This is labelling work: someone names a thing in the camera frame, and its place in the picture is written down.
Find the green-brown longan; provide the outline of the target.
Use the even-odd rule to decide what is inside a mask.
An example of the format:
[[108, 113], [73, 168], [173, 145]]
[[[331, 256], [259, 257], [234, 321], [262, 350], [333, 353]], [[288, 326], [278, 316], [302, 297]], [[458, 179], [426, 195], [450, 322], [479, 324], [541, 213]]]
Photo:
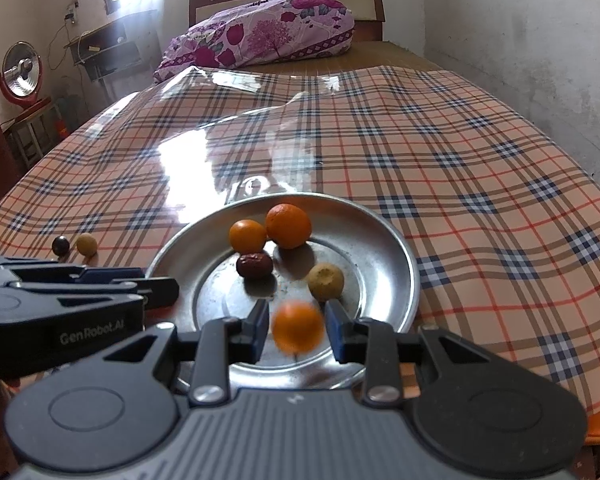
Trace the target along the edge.
[[98, 243], [91, 233], [81, 233], [76, 238], [76, 250], [85, 258], [92, 258], [97, 254]]

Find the small orange kumquat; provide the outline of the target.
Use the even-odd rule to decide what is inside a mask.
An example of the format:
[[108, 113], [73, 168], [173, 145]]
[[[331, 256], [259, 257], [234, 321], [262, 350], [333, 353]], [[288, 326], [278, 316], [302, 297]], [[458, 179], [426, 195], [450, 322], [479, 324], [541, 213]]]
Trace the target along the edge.
[[272, 318], [276, 347], [285, 354], [315, 350], [324, 337], [324, 316], [318, 307], [302, 301], [281, 304]]

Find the yellow-brown longan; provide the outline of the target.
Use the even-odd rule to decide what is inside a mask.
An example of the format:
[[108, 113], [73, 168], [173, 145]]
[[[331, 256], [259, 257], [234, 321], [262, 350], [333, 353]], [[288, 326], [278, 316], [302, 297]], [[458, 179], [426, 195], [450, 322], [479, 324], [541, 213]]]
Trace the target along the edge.
[[318, 302], [338, 299], [344, 287], [343, 272], [332, 263], [317, 263], [308, 274], [306, 284]]

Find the dried red jujube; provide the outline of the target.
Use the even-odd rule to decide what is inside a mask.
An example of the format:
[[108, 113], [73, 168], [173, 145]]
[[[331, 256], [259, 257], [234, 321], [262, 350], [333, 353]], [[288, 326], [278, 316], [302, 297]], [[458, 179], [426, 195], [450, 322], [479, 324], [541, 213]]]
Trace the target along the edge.
[[240, 255], [236, 271], [245, 280], [264, 280], [273, 272], [273, 260], [266, 252]]

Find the oval orange kumquat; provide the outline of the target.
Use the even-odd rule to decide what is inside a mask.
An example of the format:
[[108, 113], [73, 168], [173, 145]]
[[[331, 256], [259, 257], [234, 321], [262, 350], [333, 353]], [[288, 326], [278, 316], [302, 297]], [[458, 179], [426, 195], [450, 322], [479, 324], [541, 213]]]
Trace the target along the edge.
[[265, 227], [254, 220], [238, 220], [228, 230], [230, 246], [241, 255], [262, 252], [267, 240]]

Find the large orange tangerine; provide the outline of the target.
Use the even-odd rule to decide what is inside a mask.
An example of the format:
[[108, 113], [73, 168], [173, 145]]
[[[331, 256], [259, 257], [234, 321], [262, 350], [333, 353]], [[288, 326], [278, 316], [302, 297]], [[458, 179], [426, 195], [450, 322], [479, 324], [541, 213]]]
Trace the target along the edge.
[[312, 234], [309, 215], [293, 204], [277, 204], [265, 217], [268, 237], [282, 249], [294, 249], [306, 243]]

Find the dark purple grape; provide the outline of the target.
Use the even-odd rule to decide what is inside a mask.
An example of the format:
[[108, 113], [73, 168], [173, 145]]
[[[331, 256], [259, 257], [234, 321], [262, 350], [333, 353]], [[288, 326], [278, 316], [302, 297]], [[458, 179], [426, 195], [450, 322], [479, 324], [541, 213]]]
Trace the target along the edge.
[[71, 243], [63, 235], [56, 236], [52, 241], [52, 252], [58, 258], [65, 258], [69, 255]]

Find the round metal plate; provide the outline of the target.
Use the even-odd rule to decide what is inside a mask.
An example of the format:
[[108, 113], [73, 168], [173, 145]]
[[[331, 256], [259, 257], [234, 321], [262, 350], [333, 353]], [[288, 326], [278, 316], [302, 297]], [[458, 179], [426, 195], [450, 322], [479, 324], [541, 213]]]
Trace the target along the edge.
[[[238, 275], [228, 230], [238, 220], [265, 219], [277, 204], [293, 204], [312, 222], [306, 244], [280, 249], [267, 242], [273, 273], [260, 282]], [[324, 194], [273, 194], [240, 200], [186, 226], [148, 266], [149, 276], [174, 278], [180, 296], [170, 312], [182, 332], [215, 318], [243, 318], [259, 299], [277, 310], [287, 301], [314, 300], [306, 274], [319, 263], [342, 271], [340, 301], [352, 318], [373, 318], [401, 333], [413, 322], [419, 302], [416, 258], [403, 235], [373, 211]]]

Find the small wooden stool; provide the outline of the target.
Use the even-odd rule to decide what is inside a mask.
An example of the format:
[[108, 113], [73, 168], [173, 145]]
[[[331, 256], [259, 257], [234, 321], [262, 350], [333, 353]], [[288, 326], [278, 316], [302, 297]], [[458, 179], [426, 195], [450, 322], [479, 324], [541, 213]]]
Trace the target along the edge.
[[58, 106], [53, 101], [47, 101], [42, 106], [24, 110], [6, 129], [6, 136], [15, 141], [27, 169], [39, 162], [60, 142], [55, 128], [57, 119], [62, 119]]

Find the red spray can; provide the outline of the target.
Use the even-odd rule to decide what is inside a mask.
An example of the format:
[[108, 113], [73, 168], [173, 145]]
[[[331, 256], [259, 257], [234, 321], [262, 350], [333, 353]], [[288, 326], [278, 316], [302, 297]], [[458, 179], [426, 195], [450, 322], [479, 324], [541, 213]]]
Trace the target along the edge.
[[58, 134], [58, 138], [60, 140], [65, 140], [68, 138], [70, 132], [69, 129], [63, 119], [57, 119], [55, 122], [55, 128]]

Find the plaid plastic tablecloth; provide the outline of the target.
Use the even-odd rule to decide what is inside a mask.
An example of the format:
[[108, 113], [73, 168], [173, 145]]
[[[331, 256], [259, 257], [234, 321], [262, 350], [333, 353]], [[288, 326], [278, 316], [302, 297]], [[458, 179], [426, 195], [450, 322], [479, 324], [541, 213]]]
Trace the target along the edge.
[[243, 198], [317, 192], [385, 217], [422, 277], [419, 317], [600, 411], [600, 188], [548, 136], [457, 74], [184, 70], [68, 137], [0, 203], [0, 255], [94, 234], [147, 266]]

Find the red electric heater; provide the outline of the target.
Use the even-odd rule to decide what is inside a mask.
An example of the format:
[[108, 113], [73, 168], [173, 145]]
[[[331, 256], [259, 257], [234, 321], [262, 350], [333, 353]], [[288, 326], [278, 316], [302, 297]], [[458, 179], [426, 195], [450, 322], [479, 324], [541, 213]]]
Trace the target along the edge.
[[43, 64], [38, 52], [27, 41], [18, 41], [6, 51], [0, 70], [0, 90], [4, 98], [23, 110], [42, 106], [40, 98]]

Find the metal shelf desk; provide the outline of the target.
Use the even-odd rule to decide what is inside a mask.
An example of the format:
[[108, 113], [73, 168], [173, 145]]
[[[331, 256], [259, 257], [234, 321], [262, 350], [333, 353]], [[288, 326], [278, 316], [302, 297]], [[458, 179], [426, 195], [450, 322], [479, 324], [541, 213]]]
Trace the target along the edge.
[[66, 44], [74, 66], [84, 69], [108, 103], [154, 82], [161, 61], [154, 11], [126, 14], [82, 32]]

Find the woven bamboo bed mat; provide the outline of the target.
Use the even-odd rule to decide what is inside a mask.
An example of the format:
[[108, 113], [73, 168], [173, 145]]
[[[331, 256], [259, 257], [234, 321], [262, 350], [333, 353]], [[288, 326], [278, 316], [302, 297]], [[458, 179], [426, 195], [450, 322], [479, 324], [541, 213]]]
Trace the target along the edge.
[[421, 58], [389, 41], [360, 41], [351, 44], [343, 55], [331, 58], [310, 58], [309, 60], [253, 65], [242, 70], [259, 74], [291, 76], [329, 76], [351, 70], [362, 70], [376, 66], [396, 66], [409, 70], [440, 70], [433, 62]]

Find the purple floral folded quilt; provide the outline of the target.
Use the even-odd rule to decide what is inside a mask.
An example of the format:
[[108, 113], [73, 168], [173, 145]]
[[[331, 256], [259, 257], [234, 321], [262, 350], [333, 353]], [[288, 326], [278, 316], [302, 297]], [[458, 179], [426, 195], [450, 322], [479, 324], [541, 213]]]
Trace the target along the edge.
[[241, 68], [329, 58], [350, 49], [352, 12], [339, 0], [258, 0], [216, 12], [174, 37], [157, 84], [189, 66]]

